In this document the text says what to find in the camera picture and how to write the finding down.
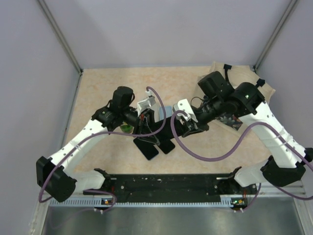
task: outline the purple cable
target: purple cable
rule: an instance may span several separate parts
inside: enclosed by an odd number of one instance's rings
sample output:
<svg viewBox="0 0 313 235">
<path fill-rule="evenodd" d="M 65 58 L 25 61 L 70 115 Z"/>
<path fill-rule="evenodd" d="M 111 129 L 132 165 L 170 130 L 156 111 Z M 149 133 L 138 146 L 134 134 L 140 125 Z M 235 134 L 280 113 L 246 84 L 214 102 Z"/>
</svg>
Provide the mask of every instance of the purple cable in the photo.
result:
<svg viewBox="0 0 313 235">
<path fill-rule="evenodd" d="M 251 202 L 247 205 L 247 207 L 242 210 L 242 212 L 245 212 L 246 210 L 248 210 L 248 209 L 252 206 L 252 204 L 255 202 L 256 198 L 258 197 L 258 195 L 259 195 L 259 193 L 260 193 L 260 191 L 261 191 L 261 185 L 262 185 L 262 184 L 260 183 L 260 184 L 259 184 L 259 188 L 258 188 L 258 190 L 256 191 L 256 194 L 254 195 L 253 199 L 252 199 Z"/>
<path fill-rule="evenodd" d="M 111 204 L 110 207 L 108 207 L 107 209 L 104 207 L 103 209 L 103 212 L 109 212 L 110 210 L 112 210 L 113 206 L 116 204 L 117 202 L 117 197 L 113 194 L 113 193 L 110 193 L 110 192 L 105 192 L 105 191 L 100 191 L 100 190 L 92 190 L 92 189 L 89 189 L 89 190 L 85 190 L 84 192 L 95 192 L 95 193 L 101 193 L 101 194 L 106 194 L 106 195 L 111 195 L 113 197 L 113 203 Z M 82 213 L 82 212 L 86 212 L 86 211 L 93 211 L 94 209 L 92 208 L 84 208 L 78 212 L 75 212 L 74 214 L 70 215 L 68 218 L 66 218 L 61 224 L 57 225 L 57 226 L 54 226 L 52 224 L 52 208 L 51 208 L 51 211 L 50 211 L 50 215 L 49 215 L 49 224 L 50 224 L 50 227 L 52 229 L 58 229 L 60 227 L 62 227 L 64 224 L 66 224 L 69 220 L 71 220 L 73 217 L 77 216 L 78 214 Z"/>
<path fill-rule="evenodd" d="M 164 104 L 162 102 L 162 99 L 161 97 L 158 95 L 158 93 L 155 91 L 155 89 L 153 89 L 152 87 L 147 87 L 146 88 L 147 91 L 151 90 L 157 97 L 157 99 L 159 100 L 160 104 L 161 104 L 161 107 L 162 107 L 162 110 L 163 110 L 163 113 L 166 113 L 165 111 L 165 107 L 164 107 Z M 91 136 L 88 136 L 86 137 L 85 139 L 83 139 L 82 141 L 80 141 L 77 146 L 81 146 L 83 143 L 85 143 L 86 141 L 90 140 L 91 138 L 93 137 L 96 137 L 96 136 L 100 136 L 100 135 L 106 135 L 106 134 L 114 134 L 114 135 L 121 135 L 121 136 L 131 136 L 131 137 L 148 137 L 148 136 L 153 136 L 157 133 L 159 133 L 163 127 L 165 126 L 165 123 L 166 123 L 166 118 L 163 119 L 163 123 L 161 125 L 161 127 L 159 129 L 157 129 L 156 131 L 152 132 L 152 133 L 149 133 L 149 134 L 142 134 L 142 135 L 135 135 L 135 134 L 127 134 L 127 133 L 120 133 L 120 132 L 114 132 L 114 131 L 102 131 L 102 132 L 99 132 L 99 133 L 96 133 L 96 134 L 93 134 Z M 52 177 L 52 174 L 56 171 L 57 168 L 59 168 L 63 162 L 65 162 L 65 160 L 73 153 L 75 152 L 77 148 L 74 147 L 72 148 L 71 151 L 69 151 L 63 158 L 62 160 L 60 160 L 60 162 L 53 168 L 53 170 L 50 172 L 50 174 L 48 175 L 47 179 L 45 180 L 42 188 L 40 189 L 40 192 L 39 192 L 39 198 L 38 198 L 38 201 L 40 203 L 43 203 L 43 202 L 46 202 L 48 200 L 50 200 L 52 197 L 48 197 L 46 199 L 43 200 L 43 194 L 44 194 L 44 191 L 45 191 L 45 188 L 49 182 L 49 180 L 51 179 Z"/>
<path fill-rule="evenodd" d="M 278 131 L 276 131 L 274 129 L 274 127 L 272 127 L 271 125 L 265 123 L 265 122 L 255 122 L 253 124 L 251 124 L 250 126 L 247 127 L 247 129 L 242 133 L 242 135 L 240 136 L 240 138 L 237 140 L 236 144 L 232 147 L 232 149 L 227 152 L 226 154 L 220 156 L 220 157 L 217 157 L 217 158 L 205 158 L 205 157 L 202 157 L 194 152 L 192 152 L 190 149 L 188 149 L 181 141 L 180 139 L 178 138 L 178 135 L 176 133 L 176 130 L 175 130 L 175 126 L 174 126 L 174 119 L 176 117 L 177 114 L 183 114 L 185 116 L 187 116 L 187 113 L 184 112 L 184 111 L 181 111 L 181 110 L 178 110 L 176 112 L 173 113 L 172 117 L 171 117 L 171 129 L 172 129 L 172 132 L 173 132 L 173 136 L 174 138 L 176 139 L 177 143 L 179 144 L 179 146 L 186 152 L 188 153 L 189 155 L 191 155 L 192 157 L 196 158 L 196 159 L 199 159 L 199 160 L 202 160 L 202 161 L 205 161 L 205 162 L 217 162 L 217 161 L 221 161 L 221 160 L 224 160 L 226 159 L 227 157 L 229 157 L 233 152 L 235 152 L 235 150 L 238 148 L 238 146 L 240 145 L 240 143 L 243 141 L 244 137 L 247 135 L 248 131 L 251 130 L 254 126 L 257 126 L 257 125 L 262 125 L 262 126 L 266 126 L 268 129 L 270 129 L 278 138 L 279 140 L 282 142 L 282 143 L 286 143 L 286 141 L 284 140 L 284 138 L 281 137 L 281 135 L 278 133 Z M 309 168 L 310 170 L 313 172 L 313 166 L 304 158 L 301 156 L 300 153 L 298 153 L 290 144 L 286 143 L 285 144 L 286 147 L 291 151 L 293 152 L 295 155 L 297 155 L 297 157 L 299 157 Z M 293 197 L 293 198 L 296 198 L 296 199 L 300 199 L 300 200 L 305 200 L 305 201 L 308 201 L 308 200 L 312 200 L 313 199 L 313 196 L 311 197 L 299 197 L 297 195 L 294 195 L 290 192 L 287 192 L 285 191 L 284 189 L 280 188 L 280 187 L 276 187 L 278 188 L 280 191 L 284 192 L 285 194 Z"/>
</svg>

